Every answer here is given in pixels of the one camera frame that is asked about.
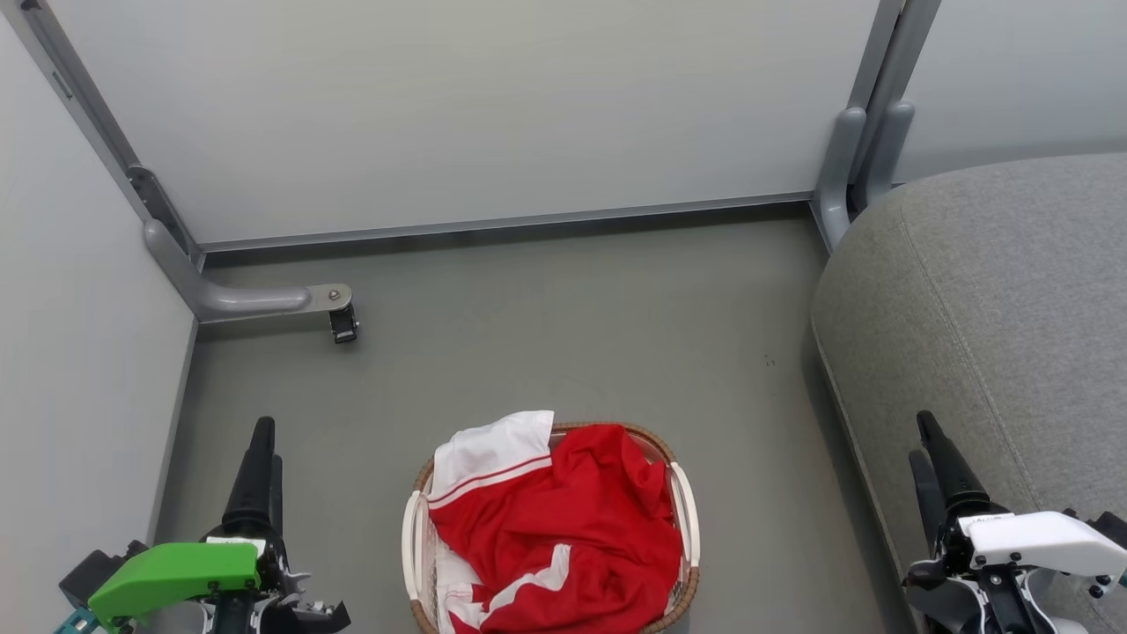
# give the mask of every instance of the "floor bracket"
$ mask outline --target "floor bracket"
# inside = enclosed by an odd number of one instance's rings
[[[352,288],[347,284],[232,288],[204,277],[160,221],[144,223],[144,241],[201,324],[276,314],[328,312],[336,343],[356,339],[360,324],[352,305]]]

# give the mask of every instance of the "white fabric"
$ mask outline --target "white fabric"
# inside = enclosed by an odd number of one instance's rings
[[[496,423],[455,434],[434,453],[434,480],[427,498],[432,503],[445,500],[450,494],[460,494],[455,490],[471,481],[505,476],[509,470],[550,457],[548,439],[553,418],[554,412],[517,412]]]
[[[469,491],[505,482],[551,465],[548,441],[554,412],[517,412],[481,428],[460,431],[434,453],[434,476],[429,508],[441,508]],[[492,611],[507,606],[516,591],[529,583],[559,590],[567,579],[570,546],[557,545],[552,563],[536,574],[526,574],[499,592],[490,604]],[[470,564],[441,539],[435,557],[435,590],[438,600],[438,632],[454,634],[450,614],[473,627],[492,611],[473,602],[473,584],[480,583]]]
[[[489,616],[495,614],[497,610],[515,601],[517,590],[524,588],[525,586],[539,586],[540,588],[545,588],[552,592],[558,592],[559,589],[564,587],[564,582],[567,581],[570,562],[571,546],[567,544],[557,544],[552,550],[552,563],[535,574],[525,574],[500,592],[497,592],[497,596],[494,597],[492,601],[489,604],[489,611],[485,611],[485,604],[471,602],[473,600],[472,588],[469,589],[469,601],[465,600],[467,593],[464,589],[461,589],[461,591],[451,592],[446,596],[445,607],[449,611],[455,614],[465,625],[481,629],[481,625],[486,622],[486,619],[488,619]],[[450,615],[445,615],[444,618],[449,620]],[[454,628],[453,625],[451,625],[450,634],[453,632]]]

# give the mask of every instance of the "white stripe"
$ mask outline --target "white stripe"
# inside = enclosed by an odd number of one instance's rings
[[[549,455],[554,414],[517,412],[481,428],[462,430],[434,452],[432,498],[478,476],[500,473]]]
[[[521,467],[517,467],[517,468],[515,468],[515,470],[513,470],[511,472],[505,472],[503,474],[487,476],[487,477],[483,477],[483,479],[470,482],[470,483],[463,485],[461,489],[456,490],[454,493],[449,494],[447,497],[443,498],[442,500],[438,500],[437,502],[428,502],[428,504],[431,506],[431,510],[432,511],[435,510],[435,509],[441,509],[441,508],[445,507],[446,504],[450,504],[454,500],[458,500],[462,495],[465,495],[470,491],[477,491],[478,489],[482,489],[485,486],[490,486],[490,485],[498,484],[498,483],[502,483],[502,482],[507,482],[509,480],[514,480],[514,479],[521,477],[523,475],[531,474],[534,471],[542,470],[544,467],[550,467],[550,466],[552,466],[552,457],[551,456],[544,456],[543,458],[540,458],[538,461],[533,461],[533,462],[531,462],[531,463],[529,463],[526,465],[523,465]]]
[[[497,592],[497,596],[489,601],[489,607],[491,608],[489,611],[485,611],[482,609],[485,604],[459,601],[459,597],[456,595],[447,595],[445,607],[465,625],[469,625],[474,629],[481,629],[486,619],[497,614],[497,610],[513,605],[513,601],[516,600],[516,592],[525,586],[536,586],[552,592],[559,592],[560,588],[564,588],[564,583],[567,581],[570,568],[571,546],[568,544],[557,544],[556,547],[552,548],[551,565],[536,574],[525,574],[521,579],[517,579],[513,583],[508,584],[500,592]]]

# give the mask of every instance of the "white wall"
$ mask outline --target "white wall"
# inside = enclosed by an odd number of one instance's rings
[[[905,98],[896,181],[1127,151],[1127,2],[943,0]]]
[[[52,0],[204,243],[814,188],[878,0]]]
[[[62,577],[149,534],[193,315],[2,18],[0,113],[0,614],[53,632]]]

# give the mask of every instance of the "gray fabric cushion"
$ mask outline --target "gray fabric cushion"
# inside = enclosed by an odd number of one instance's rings
[[[931,410],[1017,512],[1127,518],[1127,154],[987,166],[895,189],[831,257],[823,360],[903,572],[925,559],[908,470]],[[1063,578],[1049,614],[1127,632]]]

